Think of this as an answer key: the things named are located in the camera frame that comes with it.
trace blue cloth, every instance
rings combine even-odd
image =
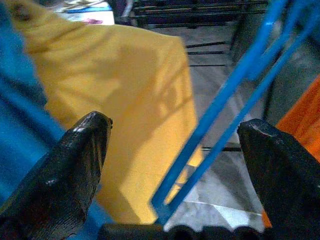
[[[65,130],[44,110],[47,102],[24,41],[14,31],[0,3],[0,204]],[[96,240],[100,226],[111,218],[94,201],[83,230],[75,240]]]

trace blue clothes hanger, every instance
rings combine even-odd
[[[221,88],[217,96],[214,98],[213,102],[204,113],[200,119],[194,132],[189,137],[188,141],[182,148],[178,157],[175,159],[171,168],[164,177],[162,183],[159,185],[157,191],[151,199],[151,204],[158,215],[156,223],[165,224],[171,215],[176,211],[177,207],[187,196],[192,187],[197,183],[203,173],[208,169],[208,167],[214,162],[218,154],[221,152],[225,144],[227,143],[230,136],[236,130],[240,121],[249,112],[249,110],[254,106],[257,100],[262,96],[263,92],[268,88],[273,79],[282,69],[286,61],[290,58],[292,53],[302,44],[302,42],[312,33],[315,26],[320,21],[320,2],[317,0],[295,0],[293,6],[291,7],[286,26],[284,31],[280,35],[279,39],[276,40],[273,45],[267,50],[267,44],[269,36],[273,29],[274,23],[280,17],[284,11],[287,0],[274,0],[272,1],[267,13],[265,14],[262,26],[256,36],[254,43],[251,45],[249,50],[243,55],[241,60],[238,62],[234,71],[229,76],[228,80],[225,82],[224,86]],[[202,161],[194,173],[188,178],[187,182],[181,187],[179,192],[175,197],[168,203],[165,204],[165,199],[170,192],[172,186],[175,184],[177,178],[182,172],[183,168],[187,164],[191,155],[195,151],[196,147],[200,143],[201,139],[207,133],[211,125],[215,122],[218,114],[223,109],[229,97],[235,92],[236,88],[241,84],[246,76],[249,75],[251,80],[257,79],[258,75],[265,69],[265,67],[275,59],[276,55],[284,47],[284,44],[289,39],[291,32],[299,19],[301,10],[306,7],[313,5],[313,11],[308,18],[307,24],[304,26],[303,31],[300,33],[299,37],[295,42],[288,48],[286,52],[277,60],[271,70],[264,77],[260,85],[254,91],[254,93],[249,98],[248,102],[245,104],[244,108],[241,110],[239,115],[233,120],[229,127],[222,134],[220,139],[217,141],[215,146],[211,149],[211,152]],[[262,67],[257,70],[253,70],[257,67],[257,63],[261,64]]]

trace yellow cloth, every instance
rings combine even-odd
[[[5,3],[30,13],[12,21],[44,84],[47,110],[66,128],[93,110],[113,119],[98,201],[118,222],[151,223],[149,200],[196,124],[182,41],[69,22],[28,0]],[[201,158],[198,150],[190,164]]]

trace metal rack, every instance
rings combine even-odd
[[[199,0],[192,0],[192,4],[170,4],[168,0],[135,0],[131,10],[132,15],[130,20],[136,20],[136,26],[140,28],[154,29],[154,28],[189,28],[195,29],[203,26],[225,26],[228,22],[239,21],[232,36],[232,49],[235,39],[241,27],[241,21],[245,15],[249,14],[264,14],[265,10],[251,10],[250,7],[256,5],[268,5],[267,0],[254,0],[240,2],[214,2],[200,3]],[[227,45],[226,41],[208,42],[186,45],[186,49],[194,49],[200,47]],[[223,55],[224,51],[188,51],[191,55]],[[191,64],[189,67],[225,67],[225,63],[213,64]],[[203,151],[211,150],[211,147],[204,146]],[[224,152],[240,152],[241,149],[237,147],[225,147]]]

